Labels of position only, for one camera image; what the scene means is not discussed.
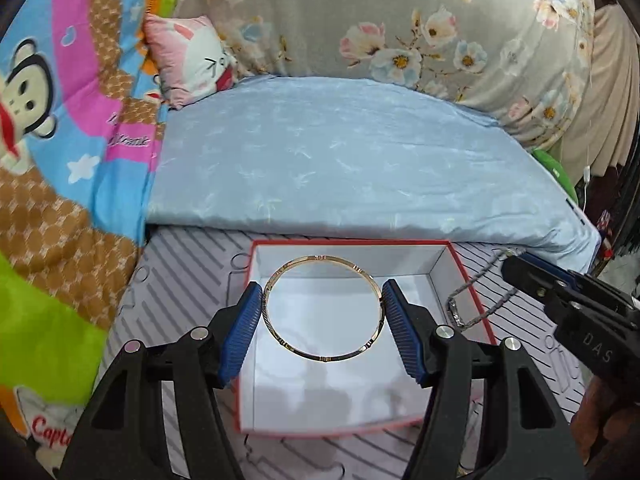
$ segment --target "screw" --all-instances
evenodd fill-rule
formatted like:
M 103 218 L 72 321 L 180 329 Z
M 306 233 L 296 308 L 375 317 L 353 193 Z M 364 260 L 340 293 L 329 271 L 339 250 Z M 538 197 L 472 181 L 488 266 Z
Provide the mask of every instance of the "screw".
M 447 325 L 440 325 L 436 329 L 436 335 L 443 339 L 451 339 L 454 334 L 455 332 L 453 332 L 453 329 Z
M 140 350 L 140 341 L 138 341 L 137 339 L 127 341 L 124 345 L 124 351 L 127 354 L 135 354 L 135 352 L 137 352 L 138 350 Z
M 200 341 L 206 338 L 209 335 L 209 330 L 204 328 L 203 326 L 197 326 L 193 330 L 191 330 L 191 339 L 195 339 L 196 341 Z
M 520 350 L 520 348 L 522 348 L 522 343 L 520 341 L 518 341 L 516 338 L 514 337 L 508 337 L 507 339 L 504 340 L 504 345 L 509 349 L 509 350 Z

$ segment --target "monkey cartoon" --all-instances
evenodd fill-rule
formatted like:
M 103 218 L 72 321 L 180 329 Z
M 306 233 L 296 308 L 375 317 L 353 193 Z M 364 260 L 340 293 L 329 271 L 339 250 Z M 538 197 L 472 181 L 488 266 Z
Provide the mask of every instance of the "monkey cartoon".
M 0 166 L 15 174 L 31 167 L 24 136 L 49 139 L 56 131 L 51 115 L 54 86 L 51 70 L 32 39 L 15 49 L 12 70 L 0 74 Z

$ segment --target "pink pillow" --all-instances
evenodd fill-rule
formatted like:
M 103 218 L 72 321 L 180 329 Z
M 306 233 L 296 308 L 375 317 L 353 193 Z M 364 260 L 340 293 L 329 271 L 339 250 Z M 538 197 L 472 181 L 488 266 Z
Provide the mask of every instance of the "pink pillow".
M 178 20 L 147 14 L 144 27 L 172 107 L 179 110 L 233 86 L 236 60 L 225 53 L 206 16 Z

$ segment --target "bangle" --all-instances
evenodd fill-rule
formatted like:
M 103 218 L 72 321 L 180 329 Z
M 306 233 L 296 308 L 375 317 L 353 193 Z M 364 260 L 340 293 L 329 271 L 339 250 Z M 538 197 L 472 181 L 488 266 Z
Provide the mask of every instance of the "bangle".
M 271 320 L 269 319 L 269 313 L 267 311 L 267 301 L 269 299 L 271 289 L 273 289 L 273 286 L 276 284 L 276 282 L 280 279 L 280 277 L 285 272 L 297 266 L 308 264 L 310 262 L 329 262 L 338 266 L 345 267 L 349 270 L 352 270 L 353 272 L 356 272 L 359 276 L 364 278 L 367 281 L 367 283 L 369 283 L 370 287 L 373 290 L 373 293 L 376 295 L 376 299 L 378 300 L 378 305 L 380 307 L 380 319 L 378 321 L 378 326 L 376 327 L 375 332 L 371 336 L 371 339 L 369 339 L 366 343 L 364 343 L 363 346 L 361 346 L 357 350 L 354 350 L 353 352 L 349 352 L 348 354 L 342 354 L 342 355 L 336 355 L 336 356 L 319 356 L 319 355 L 308 354 L 307 352 L 303 352 L 302 350 L 299 350 L 294 346 L 290 345 L 289 343 L 287 343 L 286 341 L 284 341 L 284 339 L 280 336 L 280 334 L 278 334 L 278 332 L 276 332 L 276 329 L 274 329 L 273 325 L 271 324 Z M 356 355 L 362 354 L 365 350 L 369 349 L 371 345 L 373 345 L 375 340 L 380 335 L 380 332 L 382 332 L 383 326 L 385 325 L 385 305 L 382 301 L 382 292 L 380 291 L 380 287 L 375 282 L 375 280 L 369 274 L 367 274 L 364 270 L 362 270 L 359 266 L 352 264 L 351 262 L 344 260 L 342 258 L 338 258 L 337 256 L 302 256 L 301 258 L 296 258 L 295 260 L 291 260 L 290 262 L 287 262 L 278 270 L 276 270 L 273 273 L 273 275 L 269 278 L 269 281 L 264 286 L 264 292 L 262 294 L 262 319 L 264 320 L 264 323 L 267 326 L 267 329 L 269 330 L 269 332 L 271 332 L 271 335 L 273 335 L 276 341 L 280 343 L 282 346 L 284 346 L 284 348 L 286 348 L 290 352 L 293 352 L 294 354 L 299 355 L 300 357 L 303 357 L 305 359 L 311 359 L 312 361 L 329 363 L 334 361 L 344 361 L 346 359 L 351 359 L 352 357 L 356 357 Z

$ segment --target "gift box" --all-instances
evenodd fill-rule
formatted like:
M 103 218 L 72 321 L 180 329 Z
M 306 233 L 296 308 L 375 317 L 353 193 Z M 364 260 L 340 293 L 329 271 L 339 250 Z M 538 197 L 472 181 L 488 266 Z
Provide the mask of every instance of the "gift box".
M 395 279 L 407 300 L 427 308 L 438 324 L 451 324 L 447 298 L 468 281 L 451 243 L 430 240 L 256 240 L 246 281 L 264 288 L 281 266 L 309 255 L 348 260 L 381 288 Z M 463 320 L 484 312 L 472 286 L 456 296 L 456 304 Z M 271 291 L 268 312 L 288 343 L 323 356 L 364 345 L 380 319 L 369 283 L 328 262 L 285 272 Z M 486 320 L 465 336 L 495 343 Z M 387 323 L 367 351 L 326 363 L 281 346 L 261 319 L 238 379 L 236 422 L 242 433 L 274 437 L 363 433 L 421 422 L 430 393 L 404 370 Z

